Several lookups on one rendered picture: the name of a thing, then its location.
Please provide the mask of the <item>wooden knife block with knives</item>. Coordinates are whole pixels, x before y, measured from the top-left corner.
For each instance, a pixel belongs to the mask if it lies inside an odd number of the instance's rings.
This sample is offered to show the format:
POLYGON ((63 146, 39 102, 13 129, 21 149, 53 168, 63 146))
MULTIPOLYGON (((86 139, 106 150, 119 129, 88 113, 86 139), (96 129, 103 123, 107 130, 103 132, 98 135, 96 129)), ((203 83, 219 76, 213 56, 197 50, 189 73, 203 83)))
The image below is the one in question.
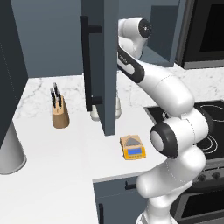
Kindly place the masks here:
POLYGON ((52 125, 56 129, 64 129, 70 123, 64 96, 60 93, 56 83, 50 89, 52 97, 52 125))

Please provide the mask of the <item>grey-blue open cabinet door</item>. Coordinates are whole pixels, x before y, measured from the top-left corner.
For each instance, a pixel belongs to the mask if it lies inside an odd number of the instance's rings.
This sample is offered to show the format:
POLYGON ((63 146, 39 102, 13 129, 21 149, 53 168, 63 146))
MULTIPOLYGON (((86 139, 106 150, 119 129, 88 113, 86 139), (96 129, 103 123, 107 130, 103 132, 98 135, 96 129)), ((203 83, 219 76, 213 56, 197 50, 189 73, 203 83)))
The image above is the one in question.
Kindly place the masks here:
POLYGON ((99 25, 101 33, 89 35, 92 96, 100 96, 95 105, 105 136, 116 133, 116 72, 118 0, 80 0, 81 15, 90 25, 99 25))

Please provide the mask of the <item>grey-blue base cabinet door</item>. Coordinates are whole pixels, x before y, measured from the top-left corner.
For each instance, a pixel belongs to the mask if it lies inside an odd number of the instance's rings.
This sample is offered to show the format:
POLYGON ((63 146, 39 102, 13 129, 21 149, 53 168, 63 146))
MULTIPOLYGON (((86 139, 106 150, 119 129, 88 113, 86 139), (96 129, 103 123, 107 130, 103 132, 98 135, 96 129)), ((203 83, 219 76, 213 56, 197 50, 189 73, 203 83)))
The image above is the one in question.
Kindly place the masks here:
POLYGON ((99 220, 99 203, 104 208, 104 224, 136 224, 137 217, 146 208, 147 199, 135 193, 97 198, 95 200, 99 220))

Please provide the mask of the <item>black hob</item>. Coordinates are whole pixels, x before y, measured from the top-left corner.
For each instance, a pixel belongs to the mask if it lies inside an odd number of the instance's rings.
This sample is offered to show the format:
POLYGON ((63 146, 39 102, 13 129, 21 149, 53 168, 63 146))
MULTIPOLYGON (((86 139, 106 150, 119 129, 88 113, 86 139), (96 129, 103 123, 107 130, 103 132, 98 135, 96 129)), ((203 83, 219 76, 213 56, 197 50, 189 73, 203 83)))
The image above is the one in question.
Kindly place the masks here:
POLYGON ((224 165, 224 101, 196 102, 181 116, 171 116, 160 107, 145 111, 153 121, 150 140, 167 161, 179 166, 189 158, 206 163, 205 169, 224 165))

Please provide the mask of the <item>white cylindrical container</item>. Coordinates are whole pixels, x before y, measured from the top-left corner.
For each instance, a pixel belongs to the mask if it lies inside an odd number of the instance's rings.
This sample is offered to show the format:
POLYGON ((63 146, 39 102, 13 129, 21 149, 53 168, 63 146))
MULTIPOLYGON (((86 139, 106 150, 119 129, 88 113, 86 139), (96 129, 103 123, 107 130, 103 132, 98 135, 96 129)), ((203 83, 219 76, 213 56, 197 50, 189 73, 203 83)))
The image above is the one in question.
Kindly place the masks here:
POLYGON ((14 123, 11 122, 0 147, 0 174, 8 175, 19 171, 26 161, 23 146, 18 139, 14 123))

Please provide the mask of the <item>grey-blue wall cabinet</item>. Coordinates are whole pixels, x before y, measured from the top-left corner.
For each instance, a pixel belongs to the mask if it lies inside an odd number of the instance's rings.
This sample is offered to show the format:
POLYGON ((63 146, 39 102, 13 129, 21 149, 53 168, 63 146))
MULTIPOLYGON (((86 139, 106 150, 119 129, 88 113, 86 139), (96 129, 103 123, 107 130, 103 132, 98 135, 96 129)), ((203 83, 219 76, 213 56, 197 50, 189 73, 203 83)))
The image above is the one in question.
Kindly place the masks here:
POLYGON ((173 67, 186 0, 119 0, 119 18, 146 18, 152 34, 141 60, 173 67))

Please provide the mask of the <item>grey-blue drawer front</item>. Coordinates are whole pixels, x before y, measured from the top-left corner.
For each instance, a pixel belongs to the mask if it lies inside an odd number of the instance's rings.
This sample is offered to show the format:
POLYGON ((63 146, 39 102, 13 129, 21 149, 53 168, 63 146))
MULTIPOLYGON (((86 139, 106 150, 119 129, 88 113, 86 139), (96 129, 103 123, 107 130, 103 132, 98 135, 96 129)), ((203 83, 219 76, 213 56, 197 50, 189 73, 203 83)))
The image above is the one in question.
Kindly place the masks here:
POLYGON ((125 190, 125 181, 128 181, 129 184, 136 184, 137 176, 94 183, 94 196, 96 198, 104 198, 125 193, 135 193, 137 196, 140 196, 137 189, 125 190))

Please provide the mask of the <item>white round appliance base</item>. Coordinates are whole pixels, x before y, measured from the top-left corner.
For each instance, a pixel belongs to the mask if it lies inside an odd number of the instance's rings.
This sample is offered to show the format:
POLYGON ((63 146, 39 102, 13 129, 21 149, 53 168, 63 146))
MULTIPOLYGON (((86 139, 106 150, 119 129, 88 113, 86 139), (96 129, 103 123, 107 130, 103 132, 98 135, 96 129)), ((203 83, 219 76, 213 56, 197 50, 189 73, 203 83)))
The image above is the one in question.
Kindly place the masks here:
MULTIPOLYGON (((122 108, 121 108, 120 98, 119 97, 116 97, 115 118, 116 119, 119 119, 120 116, 121 116, 121 114, 122 114, 122 108)), ((98 115, 98 112, 97 112, 97 109, 96 109, 96 106, 95 105, 92 106, 92 111, 90 112, 90 116, 91 116, 91 119, 93 121, 98 122, 100 120, 100 117, 98 115)))

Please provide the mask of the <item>black microwave oven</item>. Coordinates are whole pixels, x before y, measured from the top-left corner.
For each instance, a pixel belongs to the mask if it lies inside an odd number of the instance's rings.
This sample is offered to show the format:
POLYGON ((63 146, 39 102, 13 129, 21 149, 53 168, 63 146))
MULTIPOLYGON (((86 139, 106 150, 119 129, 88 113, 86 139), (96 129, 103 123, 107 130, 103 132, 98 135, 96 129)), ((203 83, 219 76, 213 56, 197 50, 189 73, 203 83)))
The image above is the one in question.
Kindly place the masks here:
POLYGON ((175 62, 184 69, 224 67, 224 0, 186 0, 175 62))

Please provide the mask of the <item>steel oven front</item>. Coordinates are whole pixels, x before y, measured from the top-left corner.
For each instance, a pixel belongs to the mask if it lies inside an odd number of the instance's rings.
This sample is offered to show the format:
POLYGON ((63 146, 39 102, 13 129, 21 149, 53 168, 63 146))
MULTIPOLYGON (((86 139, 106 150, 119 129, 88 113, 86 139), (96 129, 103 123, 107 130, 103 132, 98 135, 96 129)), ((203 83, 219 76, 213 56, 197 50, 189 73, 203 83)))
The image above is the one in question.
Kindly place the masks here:
POLYGON ((192 186, 181 193, 171 206, 171 216, 178 224, 224 224, 224 164, 208 166, 192 186), (212 175, 220 173, 218 179, 212 175))

